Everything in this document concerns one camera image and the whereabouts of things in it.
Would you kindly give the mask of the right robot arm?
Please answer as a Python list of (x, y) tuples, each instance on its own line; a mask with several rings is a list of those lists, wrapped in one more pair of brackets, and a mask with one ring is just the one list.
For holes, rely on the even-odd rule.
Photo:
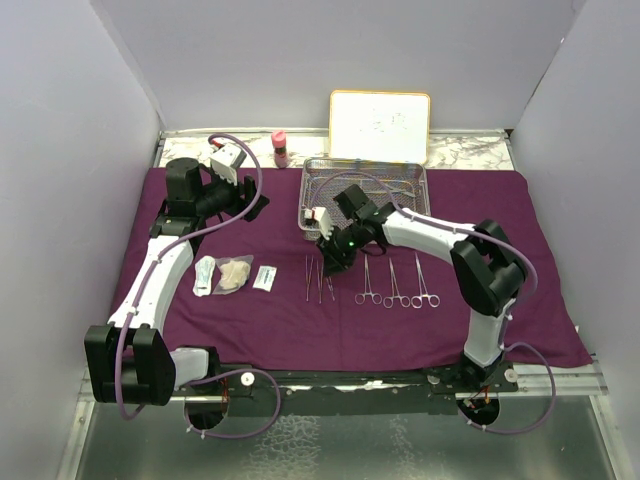
[(358, 185), (334, 197), (345, 228), (335, 226), (327, 209), (306, 206), (304, 219), (320, 231), (316, 245), (324, 259), (324, 275), (347, 271), (356, 252), (371, 242), (420, 251), (449, 263), (459, 291), (470, 308), (467, 338), (456, 365), (461, 383), (481, 391), (491, 384), (505, 354), (506, 322), (525, 282), (536, 290), (532, 262), (515, 248), (493, 220), (464, 224), (437, 219), (402, 207), (391, 199), (378, 206)]

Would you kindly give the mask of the white blue label packet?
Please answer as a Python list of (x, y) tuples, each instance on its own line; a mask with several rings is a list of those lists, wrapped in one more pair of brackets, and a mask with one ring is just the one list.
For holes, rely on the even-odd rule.
[(276, 267), (261, 265), (258, 269), (252, 288), (270, 292), (272, 290), (276, 275)]

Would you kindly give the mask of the steel scissors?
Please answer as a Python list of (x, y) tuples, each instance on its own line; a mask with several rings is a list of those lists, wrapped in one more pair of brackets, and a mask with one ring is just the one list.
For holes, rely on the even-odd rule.
[(375, 189), (368, 191), (368, 194), (371, 194), (371, 195), (382, 195), (385, 193), (389, 193), (392, 196), (406, 196), (410, 198), (415, 197), (414, 190), (411, 188), (411, 186), (406, 186), (406, 185), (396, 186), (396, 185), (382, 184), (382, 185), (378, 185)]

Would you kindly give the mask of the metal mesh tray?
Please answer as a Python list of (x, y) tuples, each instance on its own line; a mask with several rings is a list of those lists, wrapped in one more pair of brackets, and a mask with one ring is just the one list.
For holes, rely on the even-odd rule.
[[(302, 210), (325, 207), (333, 224), (344, 228), (348, 220), (334, 202), (334, 197), (352, 184), (358, 185), (378, 206), (395, 199), (401, 206), (422, 214), (431, 213), (427, 171), (418, 163), (381, 162), (361, 159), (312, 158), (304, 162), (299, 194), (298, 226), (301, 229)], [(368, 194), (378, 185), (406, 185), (415, 197)]]

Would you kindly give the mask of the steel clamp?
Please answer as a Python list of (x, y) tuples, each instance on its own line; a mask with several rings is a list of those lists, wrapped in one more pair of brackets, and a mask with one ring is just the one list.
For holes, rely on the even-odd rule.
[(383, 302), (382, 295), (374, 292), (372, 288), (369, 257), (367, 254), (364, 255), (363, 280), (363, 291), (354, 296), (355, 303), (357, 305), (363, 305), (367, 301), (370, 301), (374, 305), (381, 305)]

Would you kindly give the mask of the white gauze bag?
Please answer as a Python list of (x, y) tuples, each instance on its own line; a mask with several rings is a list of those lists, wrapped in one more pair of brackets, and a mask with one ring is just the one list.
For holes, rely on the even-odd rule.
[(253, 259), (253, 255), (216, 258), (220, 278), (212, 294), (228, 295), (241, 289), (249, 280)]

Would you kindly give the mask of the purple cloth wrap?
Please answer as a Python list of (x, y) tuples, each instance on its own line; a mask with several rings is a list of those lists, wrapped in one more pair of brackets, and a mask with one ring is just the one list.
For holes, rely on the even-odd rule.
[[(327, 286), (318, 304), (311, 281), (305, 301), (305, 257), (315, 245), (297, 224), (301, 173), (266, 169), (262, 173), (269, 205), (251, 222), (238, 221), (204, 238), (200, 255), (253, 255), (256, 266), (277, 268), (270, 292), (245, 286), (229, 295), (196, 297), (195, 274), (181, 279), (166, 317), (163, 338), (169, 349), (214, 347), (224, 363), (262, 369), (315, 371), (394, 371), (454, 363), (465, 343), (470, 310), (451, 266), (419, 254), (427, 288), (440, 297), (438, 308), (395, 304), (386, 309), (367, 301), (364, 259), (335, 276), (335, 302)], [(538, 288), (518, 305), (506, 332), (515, 362), (548, 361), (555, 367), (587, 365), (590, 354), (566, 310), (553, 254), (538, 225), (526, 180), (514, 171), (431, 170), (427, 174), (432, 214), (463, 223), (496, 221), (510, 242), (534, 264)], [(390, 294), (388, 259), (399, 290), (418, 294), (414, 252), (391, 249), (369, 259), (371, 283), (382, 299)]]

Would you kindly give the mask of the steel scalpel handle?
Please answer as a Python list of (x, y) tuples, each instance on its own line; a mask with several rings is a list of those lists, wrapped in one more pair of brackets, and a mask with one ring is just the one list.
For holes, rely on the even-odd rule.
[(334, 292), (332, 279), (329, 277), (329, 278), (326, 278), (325, 281), (326, 281), (327, 287), (329, 289), (329, 294), (331, 296), (331, 299), (332, 299), (332, 301), (335, 302), (335, 292)]

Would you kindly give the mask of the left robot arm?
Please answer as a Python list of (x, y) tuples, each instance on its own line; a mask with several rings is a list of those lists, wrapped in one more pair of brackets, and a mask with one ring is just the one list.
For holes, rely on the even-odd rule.
[(269, 203), (254, 178), (239, 177), (245, 157), (244, 151), (226, 147), (208, 164), (193, 158), (167, 163), (166, 197), (151, 225), (142, 266), (107, 323), (90, 327), (84, 338), (96, 401), (164, 406), (185, 384), (202, 395), (220, 385), (214, 349), (170, 350), (162, 333), (177, 287), (211, 231), (207, 220), (228, 215), (251, 221)]

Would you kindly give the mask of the steel blunt tweezers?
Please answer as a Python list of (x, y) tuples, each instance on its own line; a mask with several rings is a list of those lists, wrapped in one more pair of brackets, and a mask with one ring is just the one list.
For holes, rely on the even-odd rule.
[(402, 295), (399, 290), (395, 267), (391, 258), (388, 259), (389, 276), (390, 276), (390, 294), (383, 298), (382, 305), (386, 309), (391, 309), (395, 304), (399, 304), (402, 308), (409, 308), (411, 300), (408, 296)]

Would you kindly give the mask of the steel forceps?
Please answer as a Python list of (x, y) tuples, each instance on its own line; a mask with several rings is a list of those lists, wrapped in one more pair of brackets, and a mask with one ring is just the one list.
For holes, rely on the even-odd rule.
[(418, 294), (410, 298), (410, 305), (414, 309), (420, 309), (423, 307), (424, 303), (427, 303), (431, 308), (438, 308), (441, 303), (440, 297), (429, 292), (424, 278), (422, 265), (417, 253), (414, 253), (414, 259), (418, 280)]

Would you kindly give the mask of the steel tweezers front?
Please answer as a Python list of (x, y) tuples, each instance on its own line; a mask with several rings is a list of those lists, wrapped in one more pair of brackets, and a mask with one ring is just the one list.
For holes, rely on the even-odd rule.
[(305, 257), (305, 301), (310, 299), (311, 281), (313, 276), (313, 264), (314, 258), (311, 256)]

